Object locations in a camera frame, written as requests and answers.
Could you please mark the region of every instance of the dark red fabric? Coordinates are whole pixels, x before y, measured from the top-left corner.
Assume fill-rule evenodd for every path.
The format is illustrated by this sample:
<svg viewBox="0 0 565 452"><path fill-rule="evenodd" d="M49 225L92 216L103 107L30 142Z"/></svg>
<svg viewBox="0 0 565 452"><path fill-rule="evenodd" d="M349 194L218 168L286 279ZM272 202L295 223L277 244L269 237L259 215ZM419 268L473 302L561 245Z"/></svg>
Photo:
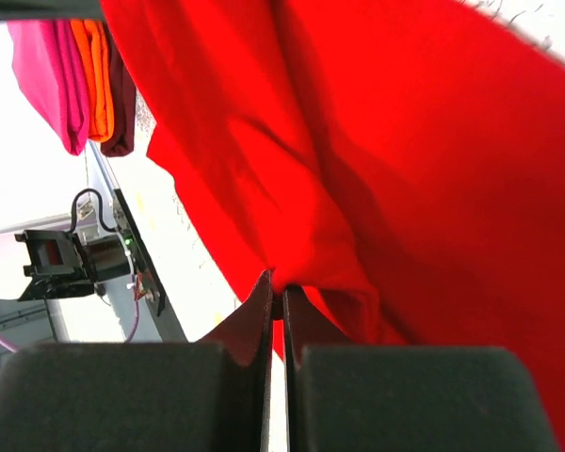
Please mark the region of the dark red fabric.
<svg viewBox="0 0 565 452"><path fill-rule="evenodd" d="M134 150L136 85L126 69L111 33L105 30L109 46L109 82L113 94L113 136L101 143L106 157L124 157Z"/></svg>
<svg viewBox="0 0 565 452"><path fill-rule="evenodd" d="M239 297L273 267L357 340L508 347L565 447L565 68L451 0L104 7Z"/></svg>

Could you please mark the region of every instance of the folded fabric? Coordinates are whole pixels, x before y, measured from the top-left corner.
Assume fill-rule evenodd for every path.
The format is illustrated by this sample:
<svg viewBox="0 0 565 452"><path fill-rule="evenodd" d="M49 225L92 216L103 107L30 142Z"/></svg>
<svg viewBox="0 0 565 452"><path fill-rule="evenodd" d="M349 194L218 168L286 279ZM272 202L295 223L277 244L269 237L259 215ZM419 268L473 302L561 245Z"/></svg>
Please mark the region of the folded fabric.
<svg viewBox="0 0 565 452"><path fill-rule="evenodd" d="M8 23L12 70L29 103L79 155L89 131L88 89L68 21Z"/></svg>
<svg viewBox="0 0 565 452"><path fill-rule="evenodd" d="M565 449L562 66L453 0L103 7L239 297L275 268L358 341L507 347Z"/></svg>
<svg viewBox="0 0 565 452"><path fill-rule="evenodd" d="M136 85L121 60L120 51L108 30L109 82L113 93L113 137L101 143L101 153L107 157L123 157L134 150L136 119Z"/></svg>
<svg viewBox="0 0 565 452"><path fill-rule="evenodd" d="M71 28L88 84L89 138L102 143L113 137L114 128L105 28L100 22L90 20L72 20Z"/></svg>

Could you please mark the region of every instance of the red fabric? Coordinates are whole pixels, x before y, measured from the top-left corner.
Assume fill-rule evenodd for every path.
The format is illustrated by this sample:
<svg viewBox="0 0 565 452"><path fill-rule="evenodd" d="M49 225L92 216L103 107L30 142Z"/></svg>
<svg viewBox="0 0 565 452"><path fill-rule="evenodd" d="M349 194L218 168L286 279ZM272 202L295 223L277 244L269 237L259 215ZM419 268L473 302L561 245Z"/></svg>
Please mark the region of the red fabric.
<svg viewBox="0 0 565 452"><path fill-rule="evenodd" d="M149 157L239 297L274 267L357 340L508 347L565 448L563 67L450 0L120 6Z"/></svg>

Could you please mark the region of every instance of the black machine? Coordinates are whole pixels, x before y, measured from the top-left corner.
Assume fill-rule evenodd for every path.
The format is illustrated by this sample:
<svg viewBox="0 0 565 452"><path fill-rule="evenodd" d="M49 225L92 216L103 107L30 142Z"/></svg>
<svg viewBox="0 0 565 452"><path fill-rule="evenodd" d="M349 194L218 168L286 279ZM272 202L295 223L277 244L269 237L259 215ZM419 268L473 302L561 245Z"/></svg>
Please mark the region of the black machine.
<svg viewBox="0 0 565 452"><path fill-rule="evenodd" d="M97 222L107 235L83 241L75 231L77 201L92 193L98 199ZM118 225L109 227L103 219L104 205L101 194L85 188L72 203L72 227L69 231L26 230L15 239L27 246L31 265L24 267L30 284L19 301L35 299L70 299L101 294L101 283L125 275L140 275L146 290L158 299L157 314L167 304L167 295L158 279L151 256L144 246L129 206L117 188L113 191L121 214Z"/></svg>
<svg viewBox="0 0 565 452"><path fill-rule="evenodd" d="M98 0L0 1L0 20L38 17L101 12ZM133 221L85 244L74 232L18 239L32 260L22 299L87 295L130 271L156 275ZM16 353L0 373L0 452L267 450L274 322L284 327L293 452L558 451L532 379L508 351L356 345L300 288L276 296L269 278L195 344ZM165 303L158 279L154 288Z"/></svg>

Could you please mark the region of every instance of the stack of folded cloth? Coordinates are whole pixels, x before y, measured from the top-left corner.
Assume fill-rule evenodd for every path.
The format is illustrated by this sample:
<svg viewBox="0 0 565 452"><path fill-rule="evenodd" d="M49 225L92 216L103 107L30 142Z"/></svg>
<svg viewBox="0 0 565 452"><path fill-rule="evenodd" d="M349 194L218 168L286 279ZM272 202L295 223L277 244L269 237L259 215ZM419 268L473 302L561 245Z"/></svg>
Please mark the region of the stack of folded cloth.
<svg viewBox="0 0 565 452"><path fill-rule="evenodd" d="M18 21L8 31L19 88L68 153L88 139L106 156L134 150L136 86L102 23Z"/></svg>

